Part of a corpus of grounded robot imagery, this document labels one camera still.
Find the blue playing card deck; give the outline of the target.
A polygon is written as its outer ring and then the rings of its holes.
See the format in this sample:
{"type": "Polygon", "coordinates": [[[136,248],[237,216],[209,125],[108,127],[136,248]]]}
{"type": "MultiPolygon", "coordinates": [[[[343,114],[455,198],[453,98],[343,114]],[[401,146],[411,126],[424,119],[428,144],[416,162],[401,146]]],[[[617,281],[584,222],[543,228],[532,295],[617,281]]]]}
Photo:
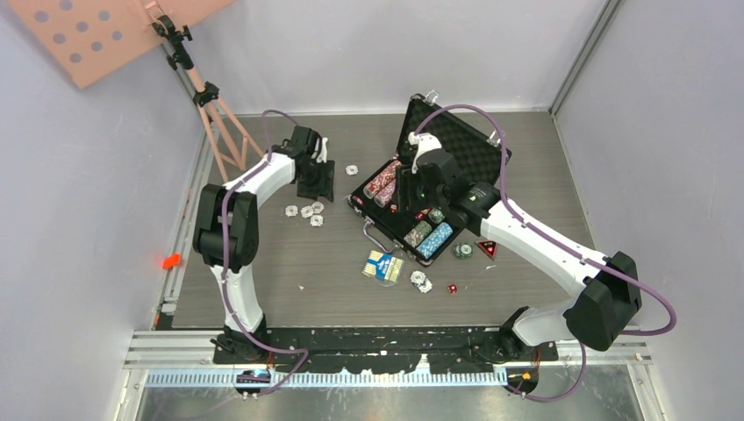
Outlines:
{"type": "Polygon", "coordinates": [[[370,251],[361,273],[375,279],[379,285],[389,287],[397,283],[403,266],[404,260],[390,253],[370,251]]]}

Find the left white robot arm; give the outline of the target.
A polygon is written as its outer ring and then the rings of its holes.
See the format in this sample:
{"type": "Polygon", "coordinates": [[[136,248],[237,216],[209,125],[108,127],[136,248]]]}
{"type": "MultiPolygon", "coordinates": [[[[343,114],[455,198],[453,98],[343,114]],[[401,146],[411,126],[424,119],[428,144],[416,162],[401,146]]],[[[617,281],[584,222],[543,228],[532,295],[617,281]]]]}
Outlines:
{"type": "Polygon", "coordinates": [[[239,177],[202,187],[192,244],[216,279],[225,311],[223,331],[214,340],[217,347],[249,363],[280,352],[269,344],[265,312],[255,291],[259,210],[291,184],[299,196],[332,201],[334,165],[327,157],[327,139],[297,126],[239,177]]]}

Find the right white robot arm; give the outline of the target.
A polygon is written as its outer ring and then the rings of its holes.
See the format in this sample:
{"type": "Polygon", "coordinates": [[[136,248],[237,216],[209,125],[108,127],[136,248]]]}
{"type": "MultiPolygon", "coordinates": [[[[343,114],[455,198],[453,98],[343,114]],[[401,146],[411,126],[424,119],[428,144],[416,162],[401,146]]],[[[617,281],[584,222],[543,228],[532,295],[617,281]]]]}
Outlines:
{"type": "Polygon", "coordinates": [[[495,349],[523,360],[536,346],[576,339],[606,351],[641,309],[640,289],[628,282],[635,261],[607,256],[531,217],[490,182],[472,182],[440,147],[401,157],[397,200],[413,211],[438,209],[446,221],[516,253],[556,282],[568,299],[517,309],[498,329],[495,349]]]}

